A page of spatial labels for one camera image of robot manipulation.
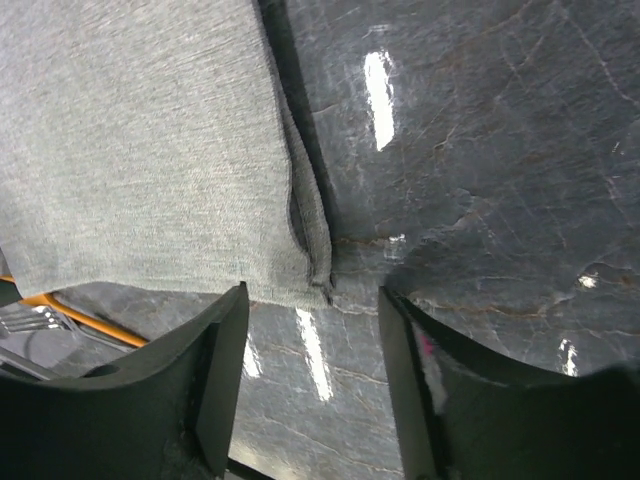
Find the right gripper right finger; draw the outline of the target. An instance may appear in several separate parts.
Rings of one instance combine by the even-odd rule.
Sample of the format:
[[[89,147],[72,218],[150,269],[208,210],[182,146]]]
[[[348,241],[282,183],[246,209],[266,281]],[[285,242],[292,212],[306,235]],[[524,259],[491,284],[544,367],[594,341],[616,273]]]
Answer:
[[[500,354],[387,288],[384,365],[408,479],[635,479],[639,366],[571,377]]]

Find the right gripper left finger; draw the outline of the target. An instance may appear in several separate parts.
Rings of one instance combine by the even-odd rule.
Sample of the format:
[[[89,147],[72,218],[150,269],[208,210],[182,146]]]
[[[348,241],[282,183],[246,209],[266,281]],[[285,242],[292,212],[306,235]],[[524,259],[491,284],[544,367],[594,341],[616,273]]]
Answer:
[[[248,333],[245,284],[79,377],[1,354],[5,479],[221,479]]]

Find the grey cloth napkin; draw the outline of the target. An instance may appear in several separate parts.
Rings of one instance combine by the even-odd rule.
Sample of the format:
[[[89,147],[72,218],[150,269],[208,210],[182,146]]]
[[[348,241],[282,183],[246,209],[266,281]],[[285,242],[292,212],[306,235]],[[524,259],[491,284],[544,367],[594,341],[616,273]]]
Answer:
[[[328,303],[331,242],[253,1],[5,1],[1,250],[96,282]]]

